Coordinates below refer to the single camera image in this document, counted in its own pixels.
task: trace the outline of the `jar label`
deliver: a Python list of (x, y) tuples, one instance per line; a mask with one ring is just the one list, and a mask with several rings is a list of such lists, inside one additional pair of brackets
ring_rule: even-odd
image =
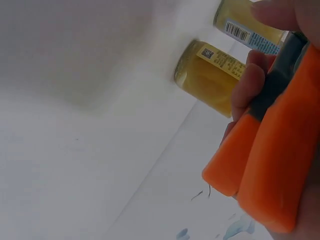
[(240, 80), (246, 68), (246, 65), (242, 62), (207, 43), (203, 45), (196, 55), (237, 80)]
[(243, 43), (247, 47), (259, 50), (265, 54), (278, 54), (280, 46), (273, 44), (268, 39), (251, 31), (247, 27), (228, 18), (225, 22), (224, 32), (233, 39)]

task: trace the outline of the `hand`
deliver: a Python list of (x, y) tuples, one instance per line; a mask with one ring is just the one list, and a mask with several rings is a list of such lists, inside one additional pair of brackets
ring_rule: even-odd
[(252, 13), (265, 25), (303, 32), (320, 49), (320, 0), (262, 0), (252, 5)]
[[(224, 137), (237, 124), (250, 101), (260, 93), (264, 85), (268, 69), (275, 60), (273, 55), (265, 55), (252, 50), (247, 57), (246, 69), (241, 80), (233, 90), (231, 104), (233, 122), (225, 131)], [(290, 234), (271, 235), (275, 240), (319, 240), (320, 239), (320, 161), (316, 157), (304, 193), (302, 194), (297, 225)]]

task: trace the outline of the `yellow liquid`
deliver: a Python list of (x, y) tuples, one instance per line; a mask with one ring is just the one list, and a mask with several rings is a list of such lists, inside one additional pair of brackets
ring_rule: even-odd
[(251, 14), (250, 0), (222, 0), (219, 9), (214, 17), (214, 25), (225, 31), (226, 21), (228, 19), (237, 22), (252, 32), (259, 34), (275, 45), (281, 45), (281, 39), (284, 31), (266, 26), (257, 21)]
[[(219, 60), (217, 63), (213, 62), (213, 56), (206, 60), (200, 55), (205, 48), (214, 49), (214, 57)], [(232, 74), (229, 69), (238, 71)], [(187, 93), (230, 118), (231, 94), (244, 69), (245, 65), (233, 57), (203, 41), (194, 40), (179, 60), (174, 81)]]

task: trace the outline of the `white surface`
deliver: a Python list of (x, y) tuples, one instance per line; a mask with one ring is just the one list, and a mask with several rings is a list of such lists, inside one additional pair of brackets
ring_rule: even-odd
[(2, 1), (2, 239), (105, 239), (196, 101), (170, 81), (183, 50), (234, 44), (218, 2)]
[[(188, 228), (190, 240), (222, 240), (243, 212), (233, 198), (214, 189), (208, 199), (201, 172), (219, 147), (227, 123), (197, 102), (105, 239), (174, 240)], [(259, 224), (252, 236), (243, 232), (229, 238), (243, 239), (272, 240)]]

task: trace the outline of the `qr code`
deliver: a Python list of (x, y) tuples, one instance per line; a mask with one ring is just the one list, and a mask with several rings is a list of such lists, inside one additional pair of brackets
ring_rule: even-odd
[(202, 51), (202, 53), (201, 53), (201, 55), (204, 56), (204, 57), (206, 57), (207, 59), (211, 59), (214, 54), (215, 54), (215, 53), (214, 53), (213, 51), (210, 51), (210, 50), (207, 49), (207, 48), (205, 48), (205, 49)]

